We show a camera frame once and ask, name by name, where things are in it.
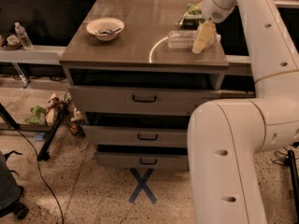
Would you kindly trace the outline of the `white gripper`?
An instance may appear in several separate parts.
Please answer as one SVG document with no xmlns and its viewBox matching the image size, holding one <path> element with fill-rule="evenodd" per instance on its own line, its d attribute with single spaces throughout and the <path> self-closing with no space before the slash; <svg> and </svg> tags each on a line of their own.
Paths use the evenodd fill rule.
<svg viewBox="0 0 299 224">
<path fill-rule="evenodd" d="M 204 0 L 202 16 L 206 20 L 200 24 L 193 42 L 192 52 L 201 53 L 206 44 L 216 33 L 215 23 L 221 23 L 232 13 L 236 0 Z"/>
</svg>

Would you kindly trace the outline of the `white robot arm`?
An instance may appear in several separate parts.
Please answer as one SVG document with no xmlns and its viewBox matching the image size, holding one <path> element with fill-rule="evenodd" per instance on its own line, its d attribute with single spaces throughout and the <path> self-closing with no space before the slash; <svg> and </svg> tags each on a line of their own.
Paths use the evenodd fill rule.
<svg viewBox="0 0 299 224">
<path fill-rule="evenodd" d="M 253 156 L 298 140 L 298 52 L 273 0 L 204 0 L 221 22 L 237 8 L 255 97 L 198 106 L 187 144 L 195 224 L 267 224 Z"/>
</svg>

